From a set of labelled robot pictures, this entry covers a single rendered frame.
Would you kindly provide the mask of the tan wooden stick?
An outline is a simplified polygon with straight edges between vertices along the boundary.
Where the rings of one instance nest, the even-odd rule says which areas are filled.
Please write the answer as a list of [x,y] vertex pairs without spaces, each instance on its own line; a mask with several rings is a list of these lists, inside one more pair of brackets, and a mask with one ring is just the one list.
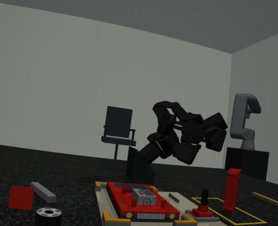
[[269,203],[269,204],[272,204],[272,205],[278,207],[278,201],[275,201],[275,200],[273,200],[273,199],[270,199],[270,198],[268,198],[268,197],[266,197],[266,196],[260,195],[260,194],[255,193],[255,192],[253,192],[253,195],[252,195],[252,196],[254,196],[255,198],[258,198],[258,199],[260,199],[260,200],[263,200],[263,201],[265,201],[265,202],[267,202],[267,203]]

